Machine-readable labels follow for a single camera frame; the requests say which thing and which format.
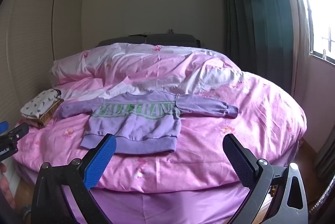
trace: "sweatshirt cuff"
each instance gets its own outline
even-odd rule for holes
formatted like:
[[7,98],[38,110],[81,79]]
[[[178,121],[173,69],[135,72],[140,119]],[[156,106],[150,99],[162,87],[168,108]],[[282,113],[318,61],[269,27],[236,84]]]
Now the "sweatshirt cuff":
[[237,115],[238,115],[238,108],[236,106],[227,104],[227,114],[226,114],[226,116],[236,118]]

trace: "sweatshirt sleeve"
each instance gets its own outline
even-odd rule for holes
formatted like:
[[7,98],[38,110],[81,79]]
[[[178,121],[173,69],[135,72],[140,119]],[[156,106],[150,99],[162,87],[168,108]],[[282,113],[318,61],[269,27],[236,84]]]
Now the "sweatshirt sleeve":
[[198,95],[178,95],[176,106],[182,114],[196,113],[208,116],[229,116],[236,118],[238,108],[233,105]]
[[75,101],[63,103],[57,110],[57,118],[63,119],[77,114],[92,113],[100,104],[103,103],[103,98],[97,97],[91,100]]

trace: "dark curtain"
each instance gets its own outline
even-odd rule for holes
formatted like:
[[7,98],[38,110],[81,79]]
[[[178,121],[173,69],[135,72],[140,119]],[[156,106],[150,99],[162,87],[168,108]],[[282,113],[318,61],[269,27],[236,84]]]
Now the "dark curtain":
[[314,169],[318,177],[326,181],[330,181],[335,174],[335,126],[318,152]]
[[290,0],[224,2],[224,54],[242,71],[290,93],[294,45]]

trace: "black clamp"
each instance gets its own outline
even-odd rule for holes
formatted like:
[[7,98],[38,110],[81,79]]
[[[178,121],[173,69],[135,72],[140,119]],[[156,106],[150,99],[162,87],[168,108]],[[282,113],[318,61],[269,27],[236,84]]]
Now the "black clamp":
[[[1,125],[3,125],[1,131],[6,131],[8,129],[7,122],[2,122]],[[18,152],[17,142],[28,132],[28,124],[22,123],[9,133],[0,136],[0,162]]]
[[257,160],[232,134],[224,137],[222,147],[242,185],[250,189],[228,224],[252,223],[273,185],[278,187],[262,224],[308,223],[306,194],[297,164],[282,167]]
[[67,185],[88,224],[112,224],[89,189],[97,185],[115,149],[115,137],[107,134],[83,159],[73,159],[68,165],[63,166],[43,163],[32,199],[31,222],[78,223],[62,188]]

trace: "window frame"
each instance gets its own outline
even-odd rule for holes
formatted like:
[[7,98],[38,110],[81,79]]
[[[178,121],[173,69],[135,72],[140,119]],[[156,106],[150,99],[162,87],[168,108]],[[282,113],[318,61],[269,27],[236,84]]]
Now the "window frame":
[[[308,12],[308,22],[309,22],[309,53],[312,55],[315,55],[323,60],[326,60],[328,62],[331,62],[332,64],[335,64],[335,59],[332,59],[330,57],[328,57],[325,54],[325,58],[323,53],[319,53],[314,51],[314,31],[313,31],[313,19],[312,19],[312,10],[311,7],[309,5],[309,0],[307,0],[307,12]],[[322,39],[326,39],[328,41],[328,50],[331,51],[331,43],[334,42],[335,40],[333,40],[331,38],[331,31],[330,31],[330,27],[328,27],[329,29],[329,38],[324,38],[324,37],[320,37]]]

